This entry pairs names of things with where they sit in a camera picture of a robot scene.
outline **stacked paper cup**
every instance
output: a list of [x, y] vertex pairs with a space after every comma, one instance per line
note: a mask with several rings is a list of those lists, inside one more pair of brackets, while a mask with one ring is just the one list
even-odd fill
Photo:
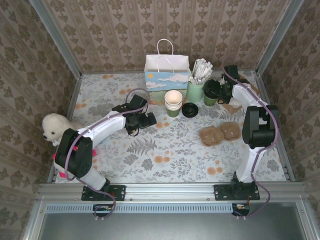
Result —
[[164, 95], [166, 112], [169, 117], [175, 118], [179, 115], [182, 106], [182, 94], [177, 90], [170, 90]]

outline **black cup lid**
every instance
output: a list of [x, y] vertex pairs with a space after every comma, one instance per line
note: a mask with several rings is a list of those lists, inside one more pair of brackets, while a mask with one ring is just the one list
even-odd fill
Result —
[[187, 118], [197, 116], [199, 108], [194, 103], [188, 102], [182, 106], [182, 114]]

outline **patterned wallpaper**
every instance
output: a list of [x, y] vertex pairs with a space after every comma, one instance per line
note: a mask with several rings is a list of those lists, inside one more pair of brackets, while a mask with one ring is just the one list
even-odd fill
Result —
[[[82, 72], [143, 70], [157, 41], [175, 54], [255, 68], [289, 0], [44, 0]], [[169, 53], [162, 43], [162, 53]]]
[[42, 118], [66, 114], [75, 79], [27, 0], [0, 1], [0, 239], [19, 239], [53, 149]]
[[296, 180], [320, 220], [320, 1], [304, 1], [262, 77]]

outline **green cup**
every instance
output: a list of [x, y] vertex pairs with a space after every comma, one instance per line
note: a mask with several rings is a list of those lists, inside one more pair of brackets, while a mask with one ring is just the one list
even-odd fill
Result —
[[196, 104], [202, 100], [204, 97], [204, 87], [205, 83], [201, 85], [194, 85], [191, 82], [188, 82], [188, 86], [186, 88], [186, 100], [189, 103]]
[[180, 108], [178, 110], [169, 110], [168, 108], [166, 109], [166, 113], [169, 115], [171, 118], [175, 118], [179, 115], [180, 113]]
[[216, 102], [218, 101], [218, 98], [210, 98], [206, 96], [206, 94], [204, 94], [203, 101], [206, 106], [212, 107], [213, 105], [216, 104]]

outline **floral tablecloth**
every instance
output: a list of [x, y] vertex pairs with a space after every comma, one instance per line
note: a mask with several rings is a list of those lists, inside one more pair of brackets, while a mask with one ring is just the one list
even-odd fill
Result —
[[[240, 72], [255, 83], [254, 72]], [[144, 73], [83, 75], [72, 121], [90, 125], [125, 102], [131, 89], [145, 88]], [[164, 105], [150, 105], [157, 124], [128, 136], [125, 129], [115, 132], [95, 148], [93, 167], [112, 183], [193, 183], [229, 182], [237, 170], [245, 144], [242, 139], [222, 141], [214, 147], [202, 144], [202, 128], [236, 122], [242, 128], [244, 111], [230, 114], [221, 105], [198, 104], [199, 113], [186, 118], [167, 115]], [[258, 181], [285, 181], [277, 149], [268, 150], [257, 167]], [[66, 183], [56, 179], [56, 183]]]

